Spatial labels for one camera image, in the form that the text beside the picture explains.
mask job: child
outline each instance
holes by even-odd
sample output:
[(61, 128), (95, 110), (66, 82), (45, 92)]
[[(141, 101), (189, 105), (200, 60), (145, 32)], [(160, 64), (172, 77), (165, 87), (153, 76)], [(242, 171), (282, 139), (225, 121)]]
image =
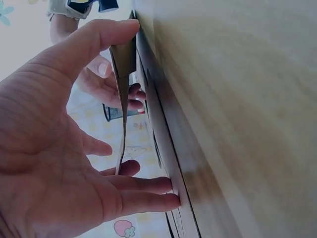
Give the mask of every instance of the child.
[[(99, 2), (99, 12), (118, 9), (116, 0), (50, 0), (48, 17), (51, 21), (52, 43), (57, 44), (76, 31), (79, 20), (86, 19), (95, 1)], [(99, 55), (93, 59), (80, 73), (76, 83), (82, 91), (107, 106), (120, 108), (111, 63), (106, 58)], [(143, 107), (140, 101), (135, 100), (136, 98), (145, 99), (145, 94), (140, 91), (139, 84), (133, 84), (130, 87), (129, 110)]]

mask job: flower print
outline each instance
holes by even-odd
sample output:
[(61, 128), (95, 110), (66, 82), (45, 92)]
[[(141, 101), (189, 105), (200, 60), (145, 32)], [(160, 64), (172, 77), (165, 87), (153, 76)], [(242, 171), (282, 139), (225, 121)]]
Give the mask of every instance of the flower print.
[(130, 238), (134, 236), (135, 227), (128, 228), (124, 231), (124, 237)]
[(3, 0), (0, 0), (0, 21), (4, 25), (10, 26), (10, 21), (5, 15), (13, 12), (13, 10), (14, 10), (14, 7), (12, 7), (12, 6), (8, 6), (8, 7), (4, 8), (3, 7)]
[(114, 231), (120, 237), (132, 238), (135, 235), (135, 227), (127, 220), (120, 220), (114, 223)]
[(28, 0), (29, 4), (36, 4), (39, 0)]

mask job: wooden panel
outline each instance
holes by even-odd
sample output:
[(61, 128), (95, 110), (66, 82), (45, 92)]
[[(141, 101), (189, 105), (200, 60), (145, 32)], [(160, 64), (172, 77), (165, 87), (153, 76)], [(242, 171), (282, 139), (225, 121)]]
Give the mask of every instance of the wooden panel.
[(177, 234), (179, 238), (198, 238), (197, 225), (192, 213), (192, 207), (185, 188), (183, 176), (180, 172), (178, 160), (175, 156), (173, 143), (170, 139), (169, 130), (166, 125), (164, 114), (158, 99), (154, 82), (148, 68), (143, 68), (142, 64), (137, 61), (137, 75), (144, 86), (147, 94), (146, 112), (149, 115), (150, 137), (155, 136), (157, 150), (161, 158), (161, 167), (171, 178), (173, 192), (182, 197), (181, 208), (173, 211), (173, 220), (177, 224)]
[(317, 1), (134, 7), (201, 236), (316, 237)]

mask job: hand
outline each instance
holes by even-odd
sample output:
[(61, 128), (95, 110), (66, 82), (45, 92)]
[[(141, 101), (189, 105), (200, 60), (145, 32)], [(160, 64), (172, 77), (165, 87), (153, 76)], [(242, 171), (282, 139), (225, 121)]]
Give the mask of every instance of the hand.
[[(78, 20), (64, 15), (55, 14), (51, 22), (51, 40), (57, 44), (65, 40), (78, 29)], [(121, 108), (118, 90), (112, 72), (111, 63), (101, 55), (96, 56), (79, 74), (76, 84), (81, 91), (90, 94), (105, 105)], [(140, 85), (130, 86), (128, 109), (137, 110), (143, 107), (138, 100), (145, 100), (145, 93), (140, 91)]]
[(171, 190), (168, 178), (132, 178), (134, 161), (120, 176), (93, 169), (86, 155), (109, 155), (111, 147), (65, 109), (83, 67), (138, 28), (135, 20), (92, 21), (0, 83), (1, 237), (74, 237), (119, 216), (180, 205), (163, 194)]
[[(101, 72), (97, 70), (90, 70), (90, 68), (97, 69), (98, 65), (103, 65), (106, 61), (108, 62), (107, 68), (110, 68), (110, 70), (108, 72), (107, 69), (103, 76)], [(97, 56), (81, 71), (76, 80), (76, 84), (83, 92), (92, 95), (105, 105), (112, 108), (121, 108), (115, 76), (111, 70), (110, 62), (102, 56)], [(143, 103), (138, 100), (145, 100), (146, 96), (144, 92), (140, 91), (140, 88), (139, 83), (130, 86), (129, 110), (137, 110), (143, 107)]]

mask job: floor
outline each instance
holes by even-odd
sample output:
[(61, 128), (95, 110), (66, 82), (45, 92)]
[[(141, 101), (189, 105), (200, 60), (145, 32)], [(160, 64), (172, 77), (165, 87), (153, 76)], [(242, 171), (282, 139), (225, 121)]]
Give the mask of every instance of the floor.
[[(111, 156), (89, 156), (94, 168), (104, 170), (114, 167), (122, 135), (122, 119), (107, 122), (101, 103), (82, 93), (77, 87), (72, 91), (67, 110), (84, 131), (113, 147), (114, 153)], [(141, 164), (137, 177), (154, 178), (163, 174), (149, 142), (144, 114), (128, 117), (125, 154), (124, 160), (135, 159)], [(144, 213), (104, 223), (80, 237), (168, 238), (170, 233), (164, 213)]]

